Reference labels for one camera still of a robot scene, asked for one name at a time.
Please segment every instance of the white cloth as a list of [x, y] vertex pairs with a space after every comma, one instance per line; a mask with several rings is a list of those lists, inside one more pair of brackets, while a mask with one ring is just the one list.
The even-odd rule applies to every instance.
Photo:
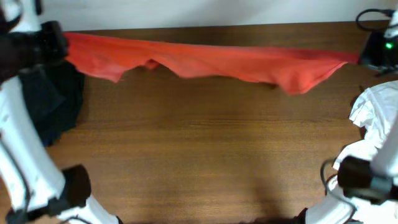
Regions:
[[355, 101], [349, 119], [365, 127], [365, 140], [380, 149], [398, 114], [398, 81], [368, 88]]
[[[366, 89], [356, 100], [349, 116], [349, 119], [355, 125], [366, 128], [365, 137], [361, 141], [346, 146], [337, 157], [333, 168], [338, 170], [340, 163], [347, 156], [370, 161], [386, 141], [397, 114], [398, 81], [387, 82]], [[336, 179], [333, 179], [330, 183], [332, 189], [336, 185], [335, 182]], [[352, 201], [358, 207], [354, 218], [365, 224], [398, 223], [397, 204], [395, 202], [388, 201], [381, 206], [377, 206], [358, 198], [354, 198]]]

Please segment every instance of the wood grain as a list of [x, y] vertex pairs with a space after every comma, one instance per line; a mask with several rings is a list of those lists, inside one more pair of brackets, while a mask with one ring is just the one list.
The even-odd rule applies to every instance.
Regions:
[[[187, 44], [360, 52], [351, 22], [87, 32]], [[392, 78], [347, 65], [305, 95], [232, 78], [183, 80], [160, 67], [117, 85], [88, 78], [79, 125], [48, 148], [82, 163], [95, 197], [126, 223], [237, 223], [297, 215], [322, 199], [323, 160], [361, 139], [351, 101]], [[9, 208], [0, 189], [0, 216]], [[55, 220], [38, 223], [54, 223]]]

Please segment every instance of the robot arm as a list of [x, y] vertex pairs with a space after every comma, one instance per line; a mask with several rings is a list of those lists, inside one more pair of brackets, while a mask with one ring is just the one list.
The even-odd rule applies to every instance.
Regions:
[[38, 64], [67, 55], [59, 26], [56, 22], [39, 24], [34, 4], [39, 1], [0, 2], [3, 18], [20, 17], [10, 33], [0, 36], [0, 174], [12, 203], [7, 222], [27, 223], [50, 215], [70, 223], [122, 223], [91, 195], [90, 179], [83, 166], [62, 172], [57, 169], [34, 129], [21, 83], [15, 77], [17, 71], [29, 73]]
[[[369, 36], [359, 64], [379, 70], [381, 74], [397, 72], [397, 44], [398, 11], [395, 11], [385, 33], [375, 30]], [[360, 209], [355, 203], [359, 198], [373, 205], [382, 205], [386, 200], [398, 200], [398, 186], [394, 184], [394, 177], [398, 175], [397, 136], [398, 119], [382, 149], [371, 162], [347, 157], [338, 171], [338, 186], [322, 202], [307, 210], [305, 223], [346, 223]]]

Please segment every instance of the fabric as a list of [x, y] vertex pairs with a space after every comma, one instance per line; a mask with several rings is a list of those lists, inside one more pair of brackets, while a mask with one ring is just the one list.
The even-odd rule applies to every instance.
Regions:
[[346, 146], [333, 167], [347, 156], [371, 160], [386, 141], [398, 114], [398, 81], [366, 89], [355, 101], [349, 119], [366, 128], [363, 140]]
[[162, 64], [182, 78], [221, 75], [306, 93], [358, 55], [277, 47], [220, 47], [65, 33], [68, 61], [79, 71], [117, 82], [126, 70]]
[[83, 103], [84, 74], [68, 63], [19, 76], [29, 116], [43, 145], [51, 146], [76, 126]]
[[355, 101], [349, 119], [366, 128], [365, 140], [381, 148], [398, 114], [398, 81], [366, 89]]

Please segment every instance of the cable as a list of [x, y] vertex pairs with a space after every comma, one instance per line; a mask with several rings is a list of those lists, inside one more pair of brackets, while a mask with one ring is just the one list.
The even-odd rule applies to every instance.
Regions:
[[393, 13], [395, 12], [395, 10], [392, 10], [392, 9], [367, 9], [367, 10], [363, 10], [362, 12], [360, 12], [360, 13], [356, 16], [356, 19], [355, 19], [356, 25], [357, 25], [358, 28], [360, 28], [361, 30], [365, 30], [365, 31], [382, 31], [382, 30], [385, 30], [385, 29], [387, 29], [387, 28], [394, 28], [394, 27], [397, 27], [397, 26], [398, 26], [398, 24], [395, 24], [395, 25], [393, 25], [393, 26], [387, 26], [387, 27], [378, 28], [378, 29], [377, 29], [377, 28], [369, 28], [369, 27], [366, 27], [366, 26], [362, 25], [362, 23], [359, 21], [359, 19], [360, 19], [363, 15], [365, 15], [366, 13], [369, 13], [369, 12], [378, 12], [378, 13], [384, 14], [384, 15], [387, 16], [387, 17], [392, 17], [392, 15], [393, 15]]
[[4, 11], [2, 10], [2, 8], [0, 7], [0, 24], [1, 23], [6, 23], [6, 15], [4, 15]]
[[79, 218], [78, 216], [67, 218], [66, 220], [64, 220], [62, 222], [59, 222], [58, 224], [65, 224], [65, 223], [68, 223], [70, 220], [79, 220], [82, 223], [91, 224], [90, 222], [88, 222], [88, 221], [86, 221], [86, 220], [84, 220], [82, 218]]
[[331, 195], [332, 197], [334, 197], [335, 199], [337, 199], [337, 200], [339, 200], [339, 201], [341, 201], [341, 202], [344, 202], [345, 204], [349, 205], [349, 206], [353, 209], [353, 211], [351, 212], [351, 215], [349, 216], [349, 218], [348, 218], [347, 221], [345, 222], [345, 223], [347, 223], [347, 222], [349, 222], [349, 221], [354, 217], [354, 214], [355, 214], [356, 211], [357, 211], [356, 206], [355, 206], [353, 203], [349, 202], [348, 200], [345, 200], [345, 199], [341, 198], [339, 195], [337, 195], [337, 194], [335, 194], [334, 192], [332, 192], [332, 191], [330, 190], [330, 188], [329, 188], [329, 186], [328, 186], [328, 183], [326, 182], [326, 178], [325, 178], [325, 168], [326, 168], [326, 166], [327, 166], [328, 164], [333, 164], [335, 160], [336, 160], [336, 159], [328, 159], [328, 160], [326, 160], [325, 162], [323, 162], [323, 164], [322, 164], [322, 166], [321, 166], [321, 180], [322, 180], [323, 186], [325, 187], [325, 189], [326, 189], [326, 191], [328, 192], [328, 194], [330, 194], [330, 195]]
[[14, 164], [14, 167], [17, 169], [17, 172], [22, 180], [22, 183], [24, 184], [25, 187], [25, 205], [24, 205], [24, 213], [27, 213], [27, 209], [29, 207], [30, 199], [32, 198], [32, 194], [30, 193], [29, 190], [29, 185], [27, 184], [26, 178], [24, 176], [24, 173], [22, 172], [22, 169], [18, 166], [17, 161], [15, 158], [12, 156], [11, 151], [4, 145], [2, 141], [0, 141], [0, 146], [3, 147], [5, 150], [6, 154], [10, 158], [11, 162]]

